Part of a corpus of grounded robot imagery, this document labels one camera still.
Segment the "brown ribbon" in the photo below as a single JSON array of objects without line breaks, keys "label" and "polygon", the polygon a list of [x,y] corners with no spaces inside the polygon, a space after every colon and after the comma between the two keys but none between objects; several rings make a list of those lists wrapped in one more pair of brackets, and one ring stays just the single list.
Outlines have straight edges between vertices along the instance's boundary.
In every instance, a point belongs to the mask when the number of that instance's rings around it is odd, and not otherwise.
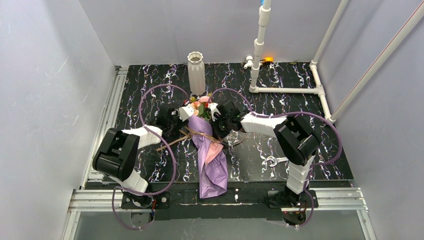
[{"label": "brown ribbon", "polygon": [[208,135],[206,133],[196,132],[196,131],[192,130],[191,128],[187,127],[187,126],[185,127],[185,129],[188,130],[188,132],[185,132],[185,131],[180,129],[179,132],[183,134],[183,137],[180,137],[180,138],[172,141],[171,143],[169,143],[170,146],[177,143],[177,142],[181,142],[185,139],[191,139],[193,136],[203,136],[203,137],[206,137],[207,139],[209,139],[211,141],[212,151],[214,153],[219,153],[224,148],[224,146],[227,146],[227,145],[230,144],[230,142],[226,138],[217,139],[217,138],[215,138],[211,135]]}]

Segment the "purple flower bouquet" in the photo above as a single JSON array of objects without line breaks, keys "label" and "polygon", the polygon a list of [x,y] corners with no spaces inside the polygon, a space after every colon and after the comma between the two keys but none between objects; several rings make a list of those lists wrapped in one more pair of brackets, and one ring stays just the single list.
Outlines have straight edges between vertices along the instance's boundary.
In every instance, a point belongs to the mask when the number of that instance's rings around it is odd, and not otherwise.
[{"label": "purple flower bouquet", "polygon": [[194,108],[194,115],[188,119],[191,139],[197,148],[201,199],[220,196],[227,191],[228,186],[228,164],[223,152],[224,146],[217,140],[212,140],[212,126],[200,117],[200,109],[205,107],[208,101],[208,96],[202,96],[192,102],[190,105]]}]

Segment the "white ribbed vase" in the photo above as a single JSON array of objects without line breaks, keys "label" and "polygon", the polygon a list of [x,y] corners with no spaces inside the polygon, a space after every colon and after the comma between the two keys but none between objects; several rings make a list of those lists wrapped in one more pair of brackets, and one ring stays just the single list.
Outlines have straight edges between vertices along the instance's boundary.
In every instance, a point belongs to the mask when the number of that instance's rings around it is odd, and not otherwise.
[{"label": "white ribbed vase", "polygon": [[188,54],[187,59],[190,91],[194,95],[201,96],[206,91],[203,54],[198,51],[193,51]]}]

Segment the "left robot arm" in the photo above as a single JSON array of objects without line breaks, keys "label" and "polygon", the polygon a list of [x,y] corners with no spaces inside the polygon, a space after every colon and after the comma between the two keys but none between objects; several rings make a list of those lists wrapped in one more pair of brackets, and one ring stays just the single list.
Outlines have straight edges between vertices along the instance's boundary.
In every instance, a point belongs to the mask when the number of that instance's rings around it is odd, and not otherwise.
[{"label": "left robot arm", "polygon": [[138,151],[144,147],[159,144],[164,137],[187,125],[195,110],[192,106],[178,107],[166,104],[151,122],[135,129],[119,130],[109,128],[92,161],[94,170],[116,181],[122,190],[136,196],[154,196],[158,192],[147,193],[148,181],[135,170]]}]

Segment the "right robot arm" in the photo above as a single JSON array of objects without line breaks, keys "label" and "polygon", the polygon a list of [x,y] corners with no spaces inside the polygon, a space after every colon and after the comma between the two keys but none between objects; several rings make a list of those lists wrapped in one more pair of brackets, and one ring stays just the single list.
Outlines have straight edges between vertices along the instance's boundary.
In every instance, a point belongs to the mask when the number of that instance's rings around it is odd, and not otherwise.
[{"label": "right robot arm", "polygon": [[277,139],[289,162],[289,173],[283,199],[297,203],[309,187],[308,174],[320,145],[319,137],[300,115],[265,116],[240,111],[232,101],[210,103],[211,126],[216,138],[225,138],[232,131],[258,133]]}]

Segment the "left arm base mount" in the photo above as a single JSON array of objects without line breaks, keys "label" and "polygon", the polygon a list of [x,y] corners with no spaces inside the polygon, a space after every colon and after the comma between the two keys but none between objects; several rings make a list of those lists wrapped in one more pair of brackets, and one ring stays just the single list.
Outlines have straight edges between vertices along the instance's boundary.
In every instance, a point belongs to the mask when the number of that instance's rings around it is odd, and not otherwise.
[{"label": "left arm base mount", "polygon": [[132,193],[123,192],[122,209],[168,209],[170,207],[171,195],[168,191],[154,196],[137,196]]}]

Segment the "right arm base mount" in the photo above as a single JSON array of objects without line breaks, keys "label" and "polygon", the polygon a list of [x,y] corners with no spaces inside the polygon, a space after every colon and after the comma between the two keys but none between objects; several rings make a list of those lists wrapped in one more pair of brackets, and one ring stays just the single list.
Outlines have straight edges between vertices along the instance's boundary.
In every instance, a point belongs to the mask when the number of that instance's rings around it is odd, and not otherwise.
[{"label": "right arm base mount", "polygon": [[319,206],[314,190],[295,194],[288,188],[279,191],[268,191],[264,202],[271,209],[281,209],[282,218],[286,224],[298,227],[306,223],[309,219],[307,210],[312,210]]}]

